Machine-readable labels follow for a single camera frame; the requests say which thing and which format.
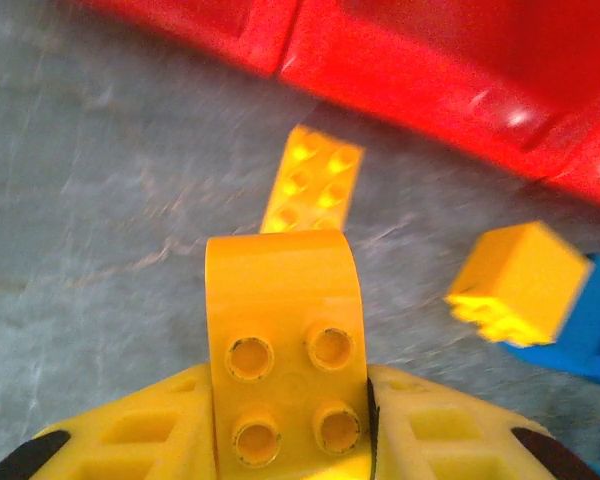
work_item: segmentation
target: gray floor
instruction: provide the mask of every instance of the gray floor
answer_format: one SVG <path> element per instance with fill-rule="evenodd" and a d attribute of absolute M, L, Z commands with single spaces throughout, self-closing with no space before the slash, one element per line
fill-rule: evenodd
<path fill-rule="evenodd" d="M 0 458 L 208 358 L 205 241 L 257 231 L 289 131 L 368 148 L 349 216 L 369 361 L 514 409 L 587 461 L 600 387 L 519 363 L 441 296 L 483 231 L 600 209 L 65 3 L 0 0 Z"/>

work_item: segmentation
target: yellow lego brick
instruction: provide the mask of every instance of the yellow lego brick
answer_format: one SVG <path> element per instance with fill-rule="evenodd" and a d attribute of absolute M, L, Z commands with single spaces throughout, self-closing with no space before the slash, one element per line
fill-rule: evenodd
<path fill-rule="evenodd" d="M 128 397 L 52 425 L 69 441 L 32 480 L 213 480 L 211 376 L 185 370 Z"/>
<path fill-rule="evenodd" d="M 294 128 L 260 233 L 342 230 L 363 154 L 356 145 Z"/>
<path fill-rule="evenodd" d="M 342 233 L 212 238 L 206 303 L 221 478 L 370 478 L 362 303 Z"/>
<path fill-rule="evenodd" d="M 555 341 L 592 265 L 542 222 L 483 234 L 446 296 L 452 315 L 487 340 Z"/>
<path fill-rule="evenodd" d="M 511 429 L 518 414 L 391 367 L 370 365 L 378 409 L 376 480 L 554 480 Z"/>

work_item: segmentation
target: blue toy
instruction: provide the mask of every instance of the blue toy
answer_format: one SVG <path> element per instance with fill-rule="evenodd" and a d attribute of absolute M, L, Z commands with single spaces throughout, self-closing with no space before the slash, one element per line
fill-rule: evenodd
<path fill-rule="evenodd" d="M 555 343 L 502 346 L 521 360 L 572 373 L 600 384 L 600 254 L 588 255 L 594 270 Z"/>

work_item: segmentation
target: yellow duplo brick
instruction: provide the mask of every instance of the yellow duplo brick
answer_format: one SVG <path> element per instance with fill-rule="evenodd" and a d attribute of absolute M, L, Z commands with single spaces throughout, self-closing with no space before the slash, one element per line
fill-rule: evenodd
<path fill-rule="evenodd" d="M 212 238 L 206 303 L 221 478 L 370 478 L 362 303 L 342 233 Z"/>
<path fill-rule="evenodd" d="M 555 341 L 591 273 L 591 262 L 542 222 L 483 234 L 454 280 L 452 315 L 490 341 Z"/>
<path fill-rule="evenodd" d="M 342 230 L 363 155 L 356 145 L 293 129 L 260 233 Z"/>

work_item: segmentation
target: red plastic wall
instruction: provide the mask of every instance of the red plastic wall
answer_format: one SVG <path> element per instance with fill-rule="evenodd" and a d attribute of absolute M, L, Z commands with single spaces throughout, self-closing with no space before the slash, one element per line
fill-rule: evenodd
<path fill-rule="evenodd" d="M 600 204 L 600 0 L 77 0 Z"/>

